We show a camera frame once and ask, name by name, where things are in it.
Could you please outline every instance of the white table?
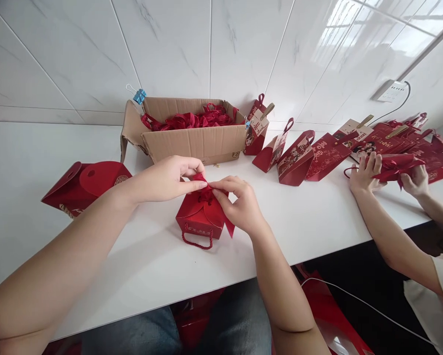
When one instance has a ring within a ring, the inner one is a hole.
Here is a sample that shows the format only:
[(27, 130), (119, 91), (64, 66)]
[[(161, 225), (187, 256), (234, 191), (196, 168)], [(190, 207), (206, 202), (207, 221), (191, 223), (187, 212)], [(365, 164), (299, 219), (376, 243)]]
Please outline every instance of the white table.
[[(40, 202), (44, 194), (75, 161), (119, 161), (120, 131), (121, 127), (0, 122), (0, 283), (70, 223), (63, 212)], [(296, 134), (289, 134), (288, 144)], [(305, 181), (300, 187), (279, 184), (276, 169), (264, 174), (251, 160), (241, 154), (219, 168), (208, 166), (207, 178), (239, 175), (252, 184), (291, 265), (371, 239), (342, 173), (349, 160), (321, 182)], [(128, 148), (125, 165), (131, 173), (150, 164), (144, 154)], [(443, 181), (431, 186), (443, 199)], [(404, 229), (429, 220), (396, 183), (377, 195)], [(183, 243), (175, 222), (182, 199), (136, 210), (56, 338), (255, 276), (252, 245), (239, 229), (232, 240), (224, 229), (209, 251)]]

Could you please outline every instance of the electrical outlet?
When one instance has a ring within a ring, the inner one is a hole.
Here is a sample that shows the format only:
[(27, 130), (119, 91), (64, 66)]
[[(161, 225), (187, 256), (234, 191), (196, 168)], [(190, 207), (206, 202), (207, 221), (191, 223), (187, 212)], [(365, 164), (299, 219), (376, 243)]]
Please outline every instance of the electrical outlet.
[(396, 102), (401, 100), (406, 92), (407, 84), (400, 81), (388, 80), (381, 88), (374, 94), (372, 100), (382, 102)]

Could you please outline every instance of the open cardboard box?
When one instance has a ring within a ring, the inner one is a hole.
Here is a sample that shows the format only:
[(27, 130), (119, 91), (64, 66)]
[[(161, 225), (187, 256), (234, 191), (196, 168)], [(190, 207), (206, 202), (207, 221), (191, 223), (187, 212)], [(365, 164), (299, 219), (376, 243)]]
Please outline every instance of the open cardboard box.
[(176, 113), (202, 113), (208, 103), (222, 105), (236, 125), (223, 127), (191, 128), (152, 132), (141, 122), (141, 106), (132, 100), (126, 102), (123, 131), (121, 132), (121, 163), (126, 156), (128, 142), (137, 150), (149, 155), (154, 163), (171, 156), (181, 155), (199, 158), (204, 164), (235, 160), (244, 149), (246, 126), (244, 116), (233, 117), (233, 106), (216, 99), (174, 99), (146, 97), (142, 103), (144, 112), (161, 123)]

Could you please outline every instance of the hand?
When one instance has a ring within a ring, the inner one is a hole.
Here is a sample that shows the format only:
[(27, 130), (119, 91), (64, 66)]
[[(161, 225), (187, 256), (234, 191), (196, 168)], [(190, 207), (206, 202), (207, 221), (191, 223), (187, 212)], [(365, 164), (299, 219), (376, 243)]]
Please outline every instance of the hand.
[[(228, 176), (220, 181), (210, 182), (210, 186), (213, 187), (213, 194), (226, 217), (236, 227), (241, 228), (250, 236), (269, 228), (262, 216), (254, 189), (246, 181), (239, 177)], [(232, 192), (238, 199), (231, 203), (229, 198), (217, 189)]]
[(380, 183), (378, 179), (373, 178), (374, 175), (380, 173), (382, 168), (382, 156), (380, 154), (376, 155), (375, 152), (372, 152), (367, 165), (366, 158), (361, 157), (359, 168), (356, 169), (356, 164), (353, 164), (353, 168), (349, 179), (349, 186), (353, 194), (360, 191), (377, 191), (387, 185), (386, 182)]
[(428, 196), (428, 173), (425, 165), (418, 165), (413, 168), (412, 177), (408, 174), (400, 174), (400, 180), (404, 185), (404, 190), (415, 198)]
[(134, 204), (167, 201), (206, 187), (205, 181), (184, 181), (197, 173), (205, 175), (200, 159), (170, 156), (115, 186)]

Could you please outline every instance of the blue binder clip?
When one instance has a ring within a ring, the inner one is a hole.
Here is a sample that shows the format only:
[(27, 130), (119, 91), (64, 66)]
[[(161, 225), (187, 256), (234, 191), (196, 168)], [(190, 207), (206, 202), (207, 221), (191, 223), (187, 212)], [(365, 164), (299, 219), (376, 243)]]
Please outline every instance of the blue binder clip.
[(134, 95), (133, 100), (136, 101), (138, 104), (142, 105), (142, 102), (146, 98), (146, 92), (142, 89), (135, 90), (134, 87), (131, 86), (131, 84), (126, 85), (126, 90), (128, 90), (130, 93)]

